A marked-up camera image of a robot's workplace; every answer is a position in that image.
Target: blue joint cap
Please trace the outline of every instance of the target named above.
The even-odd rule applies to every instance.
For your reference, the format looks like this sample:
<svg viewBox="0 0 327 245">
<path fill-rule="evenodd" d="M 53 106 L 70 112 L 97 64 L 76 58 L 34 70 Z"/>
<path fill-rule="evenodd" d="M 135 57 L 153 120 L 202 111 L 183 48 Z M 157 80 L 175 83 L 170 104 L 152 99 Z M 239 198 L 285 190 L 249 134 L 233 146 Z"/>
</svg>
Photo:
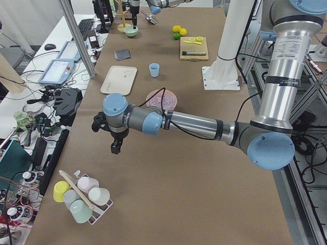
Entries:
<svg viewBox="0 0 327 245">
<path fill-rule="evenodd" d="M 298 11 L 310 14 L 320 15 L 327 13 L 326 0 L 289 0 L 291 5 Z"/>
<path fill-rule="evenodd" d="M 151 112 L 143 121 L 142 132 L 149 135 L 157 135 L 161 124 L 162 116 L 156 112 Z"/>
<path fill-rule="evenodd" d="M 103 112 L 107 116 L 117 116 L 125 111 L 128 102 L 120 93 L 112 93 L 107 95 L 103 100 Z"/>
<path fill-rule="evenodd" d="M 247 149 L 247 156 L 257 166 L 277 170 L 289 164 L 295 147 L 287 135 L 278 132 L 265 133 L 255 138 Z"/>
<path fill-rule="evenodd" d="M 152 14 L 158 14 L 158 13 L 160 13 L 161 8 L 157 7 L 157 6 L 150 6 L 150 11 Z"/>
<path fill-rule="evenodd" d="M 277 38 L 277 35 L 274 32 L 260 31 L 260 37 L 264 41 L 275 41 Z"/>
</svg>

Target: metal utensil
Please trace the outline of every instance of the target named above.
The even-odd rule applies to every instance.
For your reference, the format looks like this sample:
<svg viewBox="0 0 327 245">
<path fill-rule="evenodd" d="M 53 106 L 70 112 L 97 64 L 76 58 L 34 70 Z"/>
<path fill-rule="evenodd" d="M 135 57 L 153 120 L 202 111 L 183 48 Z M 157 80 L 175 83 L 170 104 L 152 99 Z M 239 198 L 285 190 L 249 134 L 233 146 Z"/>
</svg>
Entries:
<svg viewBox="0 0 327 245">
<path fill-rule="evenodd" d="M 141 10 L 141 13 L 143 13 L 145 15 L 145 19 L 147 20 L 148 23 L 151 23 L 151 24 L 154 24 L 154 25 L 158 24 L 158 20 L 154 17 L 154 15 L 147 14 L 142 10 Z"/>
</svg>

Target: yellow cup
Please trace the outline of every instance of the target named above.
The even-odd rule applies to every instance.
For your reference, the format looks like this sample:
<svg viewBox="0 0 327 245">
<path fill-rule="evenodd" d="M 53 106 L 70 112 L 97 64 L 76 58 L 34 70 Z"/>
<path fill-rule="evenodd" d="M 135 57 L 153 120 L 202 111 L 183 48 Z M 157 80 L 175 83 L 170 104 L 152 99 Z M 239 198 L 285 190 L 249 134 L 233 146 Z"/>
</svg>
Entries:
<svg viewBox="0 0 327 245">
<path fill-rule="evenodd" d="M 57 203 L 63 203 L 63 195 L 66 191 L 70 189 L 70 186 L 68 182 L 66 181 L 59 181 L 55 184 L 54 190 L 53 190 L 53 199 Z"/>
</svg>

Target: green bowl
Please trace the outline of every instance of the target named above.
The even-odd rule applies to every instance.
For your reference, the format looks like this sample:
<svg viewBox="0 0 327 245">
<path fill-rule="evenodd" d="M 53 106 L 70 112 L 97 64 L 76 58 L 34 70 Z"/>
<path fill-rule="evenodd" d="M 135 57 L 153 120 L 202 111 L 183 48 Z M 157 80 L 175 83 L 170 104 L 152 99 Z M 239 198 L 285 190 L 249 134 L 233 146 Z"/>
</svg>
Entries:
<svg viewBox="0 0 327 245">
<path fill-rule="evenodd" d="M 134 26 L 125 27 L 124 32 L 128 37 L 135 37 L 138 33 L 138 27 L 135 27 L 135 29 Z"/>
</svg>

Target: wooden handle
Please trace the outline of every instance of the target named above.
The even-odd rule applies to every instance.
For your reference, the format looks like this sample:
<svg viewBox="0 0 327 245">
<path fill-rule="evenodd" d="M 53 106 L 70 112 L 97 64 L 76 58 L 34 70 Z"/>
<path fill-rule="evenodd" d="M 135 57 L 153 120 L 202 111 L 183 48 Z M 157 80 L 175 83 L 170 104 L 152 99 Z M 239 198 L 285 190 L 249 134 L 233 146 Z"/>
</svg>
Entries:
<svg viewBox="0 0 327 245">
<path fill-rule="evenodd" d="M 65 181 L 68 182 L 68 184 L 76 191 L 76 193 L 81 197 L 81 199 L 88 205 L 88 207 L 93 210 L 94 209 L 94 204 L 91 203 L 91 201 L 84 196 L 84 194 L 81 192 L 81 190 L 74 184 L 74 182 L 71 180 L 71 177 L 63 170 L 59 170 L 59 174 L 63 176 Z"/>
</svg>

